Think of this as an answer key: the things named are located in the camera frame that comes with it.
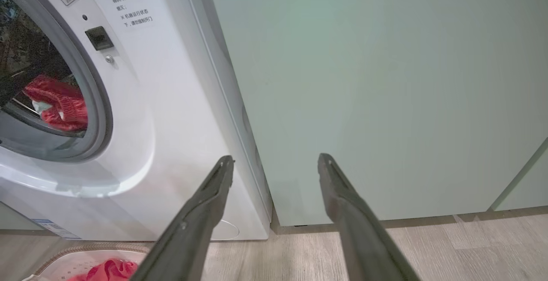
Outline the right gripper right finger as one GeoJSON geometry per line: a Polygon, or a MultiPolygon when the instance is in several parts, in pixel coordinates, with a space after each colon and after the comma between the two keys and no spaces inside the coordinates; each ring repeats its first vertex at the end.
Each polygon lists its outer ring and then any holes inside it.
{"type": "Polygon", "coordinates": [[[333,156],[318,158],[325,211],[340,235],[349,281],[421,281],[333,156]]]}

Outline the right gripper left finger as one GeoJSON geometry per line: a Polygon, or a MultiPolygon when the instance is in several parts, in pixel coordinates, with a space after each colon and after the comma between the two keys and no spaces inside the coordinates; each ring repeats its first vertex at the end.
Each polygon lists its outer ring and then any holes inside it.
{"type": "Polygon", "coordinates": [[[234,160],[222,156],[173,218],[131,281],[200,281],[214,228],[233,182],[234,160]]]}

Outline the plain red garment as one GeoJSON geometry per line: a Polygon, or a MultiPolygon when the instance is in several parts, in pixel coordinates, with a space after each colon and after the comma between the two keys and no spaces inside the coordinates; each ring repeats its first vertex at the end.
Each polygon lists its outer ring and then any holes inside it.
{"type": "Polygon", "coordinates": [[[138,268],[136,262],[110,258],[92,267],[87,273],[75,275],[67,281],[129,281],[138,268]]]}

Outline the red white striped garment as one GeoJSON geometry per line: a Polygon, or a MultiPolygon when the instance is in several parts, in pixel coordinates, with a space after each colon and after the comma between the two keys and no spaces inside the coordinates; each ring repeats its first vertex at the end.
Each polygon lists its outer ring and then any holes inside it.
{"type": "Polygon", "coordinates": [[[39,75],[23,89],[23,93],[31,99],[33,109],[49,127],[63,132],[87,129],[88,111],[79,88],[39,75]]]}

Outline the white front-load washing machine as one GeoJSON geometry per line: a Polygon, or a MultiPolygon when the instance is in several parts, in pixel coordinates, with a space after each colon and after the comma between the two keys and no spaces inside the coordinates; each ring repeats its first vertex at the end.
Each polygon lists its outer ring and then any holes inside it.
{"type": "Polygon", "coordinates": [[[266,240],[272,199],[213,0],[0,0],[0,231],[157,240],[225,155],[222,220],[266,240]],[[23,93],[39,75],[80,89],[87,129],[41,120],[23,93]]]}

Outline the cream perforated laundry basket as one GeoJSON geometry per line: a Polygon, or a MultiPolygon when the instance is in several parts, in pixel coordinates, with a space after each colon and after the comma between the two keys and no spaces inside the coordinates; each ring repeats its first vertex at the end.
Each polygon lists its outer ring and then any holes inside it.
{"type": "Polygon", "coordinates": [[[140,264],[148,253],[149,247],[122,242],[78,245],[60,251],[21,281],[67,281],[110,258],[140,264]]]}

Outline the round filter access cover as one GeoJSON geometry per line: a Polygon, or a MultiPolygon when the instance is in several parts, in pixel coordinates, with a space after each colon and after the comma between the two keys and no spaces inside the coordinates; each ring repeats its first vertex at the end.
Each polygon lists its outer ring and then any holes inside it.
{"type": "Polygon", "coordinates": [[[239,229],[232,223],[220,220],[214,227],[211,234],[211,240],[224,241],[235,239],[239,236],[239,229]]]}

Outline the blue white energy label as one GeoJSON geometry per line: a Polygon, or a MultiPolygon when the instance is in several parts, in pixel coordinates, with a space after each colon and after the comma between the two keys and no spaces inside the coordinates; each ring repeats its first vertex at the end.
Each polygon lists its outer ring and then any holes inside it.
{"type": "Polygon", "coordinates": [[[63,227],[61,227],[58,224],[52,222],[51,220],[31,219],[31,221],[35,222],[37,225],[45,228],[46,230],[51,231],[52,233],[56,234],[57,236],[60,236],[63,239],[82,240],[82,238],[72,234],[68,230],[65,230],[63,227]]]}

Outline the pale green cabinet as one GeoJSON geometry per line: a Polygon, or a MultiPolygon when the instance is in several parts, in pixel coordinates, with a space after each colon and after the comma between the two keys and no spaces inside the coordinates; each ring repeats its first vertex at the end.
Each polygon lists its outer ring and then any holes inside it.
{"type": "Polygon", "coordinates": [[[282,226],[482,212],[548,138],[548,0],[214,0],[282,226]]]}

